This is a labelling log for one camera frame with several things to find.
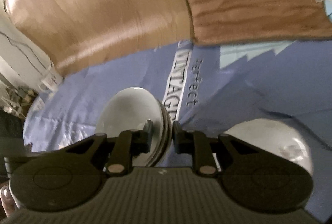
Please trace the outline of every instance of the screw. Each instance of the screw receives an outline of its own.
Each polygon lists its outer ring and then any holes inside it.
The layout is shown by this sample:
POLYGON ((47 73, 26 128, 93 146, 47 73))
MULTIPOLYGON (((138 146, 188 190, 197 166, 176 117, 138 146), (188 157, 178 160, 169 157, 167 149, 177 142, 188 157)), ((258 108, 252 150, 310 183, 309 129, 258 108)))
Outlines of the screw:
POLYGON ((200 173, 201 174, 206 174, 206 175, 210 175, 210 174, 214 174, 216 171, 215 167, 212 166, 202 166, 200 167, 200 173))
POLYGON ((110 173, 119 174, 125 170, 125 167, 121 164, 112 164, 108 166, 108 171, 110 173))

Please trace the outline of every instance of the cable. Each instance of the cable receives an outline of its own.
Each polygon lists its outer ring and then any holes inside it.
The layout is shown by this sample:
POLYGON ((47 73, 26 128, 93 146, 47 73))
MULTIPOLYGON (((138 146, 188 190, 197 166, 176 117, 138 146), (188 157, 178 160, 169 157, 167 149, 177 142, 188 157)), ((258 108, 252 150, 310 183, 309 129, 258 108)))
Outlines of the cable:
POLYGON ((28 49, 30 49, 30 51, 34 54, 34 56, 36 57, 36 59, 39 61, 39 63, 47 70, 47 68, 45 67, 45 65, 39 60, 39 58, 38 58, 38 56, 36 55, 36 53, 32 50, 32 48, 29 46, 29 45, 27 45, 27 44, 25 44, 25 43, 22 43, 22 42, 19 42, 19 41, 15 41, 15 40, 13 40, 12 38, 10 38, 7 34, 5 34, 5 33, 3 33, 3 32, 1 32, 0 31, 0 34, 1 35, 3 35, 4 37, 6 37, 7 39, 8 39, 8 41, 9 41, 9 43, 12 45, 12 46, 14 46, 14 47, 16 47, 22 54, 24 54, 25 55, 25 57, 27 58, 27 60, 29 61, 29 63, 35 68, 35 70, 37 70, 40 74, 41 74, 41 72, 36 68, 36 66, 34 65, 34 64, 32 64, 32 62, 30 61, 30 59, 28 58, 28 56, 18 47, 18 45, 17 44, 14 44, 13 42, 16 42, 16 43, 18 43, 18 44, 20 44, 20 45, 22 45, 22 46, 24 46, 24 47, 27 47, 28 49))

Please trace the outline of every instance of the black wire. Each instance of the black wire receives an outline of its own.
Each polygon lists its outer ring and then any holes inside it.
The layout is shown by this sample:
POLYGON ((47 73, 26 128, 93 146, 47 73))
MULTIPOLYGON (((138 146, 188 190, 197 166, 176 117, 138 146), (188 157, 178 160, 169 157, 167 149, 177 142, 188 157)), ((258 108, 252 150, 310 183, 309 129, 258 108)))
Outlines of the black wire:
POLYGON ((0 31, 0 34, 1 35, 3 35, 4 37, 6 37, 7 39, 8 39, 8 41, 9 41, 9 43, 12 45, 12 46, 14 46, 14 47, 16 47, 18 50, 20 50, 20 52, 21 53, 23 53, 25 56, 26 56, 26 58, 28 59, 28 61, 30 62, 30 64, 35 68, 35 69, 37 69, 32 63, 31 63, 31 61, 29 60, 29 58, 28 58, 28 56, 16 45, 16 44, 14 44, 14 43, 12 43, 12 41, 13 42, 16 42, 16 43, 18 43, 18 44, 20 44, 20 45, 22 45, 22 46, 24 46, 24 47, 27 47, 28 49, 30 49, 30 51, 34 54, 34 56, 36 57, 36 59, 39 61, 39 63, 45 68, 45 69, 47 69, 46 67, 45 67, 45 65, 39 60, 39 58, 38 58, 38 56, 36 55, 36 53, 32 50, 32 48, 29 46, 29 45, 27 45, 27 44, 25 44, 25 43, 22 43, 22 42, 19 42, 19 41, 15 41, 15 40, 13 40, 12 38, 10 38, 7 34, 5 34, 5 33, 3 33, 3 32, 1 32, 0 31))

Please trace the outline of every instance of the white bowl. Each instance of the white bowl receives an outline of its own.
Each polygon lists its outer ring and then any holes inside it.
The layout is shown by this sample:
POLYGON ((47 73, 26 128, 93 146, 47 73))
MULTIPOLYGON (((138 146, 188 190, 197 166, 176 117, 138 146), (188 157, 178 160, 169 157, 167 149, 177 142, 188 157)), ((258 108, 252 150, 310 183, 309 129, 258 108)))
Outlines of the white bowl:
POLYGON ((225 133, 295 162, 313 174, 309 146, 297 130, 283 122, 260 118, 237 124, 225 133))
POLYGON ((163 115, 158 101, 147 90, 126 88, 115 94, 106 104, 96 126, 95 133, 117 137, 122 131, 142 129, 147 120, 153 122, 150 153, 133 159, 134 166, 145 166, 153 158, 163 135, 163 115))

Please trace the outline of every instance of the wall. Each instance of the wall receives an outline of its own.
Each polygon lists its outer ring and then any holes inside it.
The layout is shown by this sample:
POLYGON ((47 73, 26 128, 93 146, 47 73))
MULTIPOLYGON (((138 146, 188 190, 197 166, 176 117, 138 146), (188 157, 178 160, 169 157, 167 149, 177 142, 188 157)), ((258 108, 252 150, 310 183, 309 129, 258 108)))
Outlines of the wall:
MULTIPOLYGON (((49 66, 50 61, 48 56, 27 37, 21 34, 8 19, 4 11, 3 0, 0 0, 0 31, 16 41, 27 44, 38 56, 41 63, 45 67, 49 66)), ((26 56, 13 46, 6 37, 0 35, 0 72, 14 86, 28 85, 37 90, 40 78, 45 73, 45 68, 29 48, 21 44, 17 45, 28 56, 37 70, 29 63, 26 56)))

